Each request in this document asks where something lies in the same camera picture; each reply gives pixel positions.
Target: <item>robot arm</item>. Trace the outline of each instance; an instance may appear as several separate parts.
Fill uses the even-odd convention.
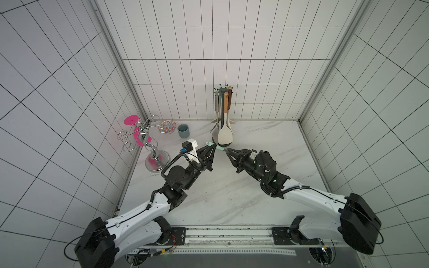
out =
[[[216,145],[196,150],[197,143],[190,139],[182,143],[183,149],[162,170],[165,184],[152,192],[151,199],[140,206],[105,222],[96,218],[86,228],[75,246],[75,253],[82,268],[108,268],[113,262],[142,245],[165,244],[171,236],[171,226],[162,217],[179,206],[201,172],[212,171]],[[181,157],[189,165],[186,169],[174,166]]]
[[[228,148],[227,156],[237,173],[245,170],[267,195],[297,201],[329,216],[325,220],[297,216],[288,229],[294,243],[333,239],[365,254],[374,252],[381,221],[361,196],[351,193],[346,197],[302,185],[276,171],[276,162],[267,151]]]

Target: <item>marble countertop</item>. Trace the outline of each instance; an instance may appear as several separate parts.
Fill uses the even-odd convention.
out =
[[[177,121],[186,123],[190,136],[198,148],[211,141],[213,127],[206,121]],[[268,151],[277,162],[277,170],[297,181],[326,190],[316,165],[305,144],[296,121],[238,121],[232,125],[234,149]],[[150,135],[159,142],[159,149],[174,158],[187,139],[172,134],[161,134],[154,129]],[[136,168],[125,194],[121,211],[126,212],[149,200],[151,192],[164,184],[161,175],[150,173],[145,167],[149,152],[141,150]],[[289,225],[297,215],[320,216],[314,209],[300,203],[272,198],[266,195],[259,183],[246,171],[236,173],[224,152],[216,150],[213,171],[204,171],[189,190],[183,203],[164,215],[171,225]],[[187,167],[184,158],[175,165]]]

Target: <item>white tiled wall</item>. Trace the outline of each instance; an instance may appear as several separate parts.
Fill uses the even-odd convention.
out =
[[[151,114],[299,118],[360,0],[97,0]]]
[[[381,219],[377,268],[429,263],[428,5],[375,0],[302,122],[332,190]]]
[[[78,267],[63,248],[111,216],[138,106],[86,0],[29,2],[0,2],[0,259]]]

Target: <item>wooden handle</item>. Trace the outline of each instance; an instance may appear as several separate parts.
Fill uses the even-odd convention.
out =
[[[224,94],[224,103],[226,104],[224,105],[224,113],[226,114],[228,112],[228,92]]]
[[[231,100],[233,99],[232,93],[233,93],[232,88],[228,89],[228,110],[231,109]]]

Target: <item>gray cup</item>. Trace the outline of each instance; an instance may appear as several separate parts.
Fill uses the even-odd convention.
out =
[[[177,131],[179,132],[179,136],[183,139],[189,137],[189,127],[187,124],[182,124],[178,126]]]

